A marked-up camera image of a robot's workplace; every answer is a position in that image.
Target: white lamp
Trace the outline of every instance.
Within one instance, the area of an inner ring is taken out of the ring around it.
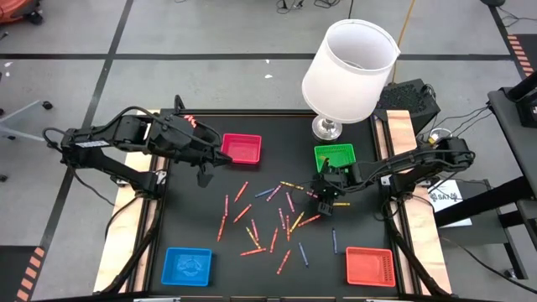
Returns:
[[[313,133],[332,141],[340,136],[342,123],[368,118],[399,54],[394,39],[373,23],[334,23],[302,81],[302,95],[319,115]]]

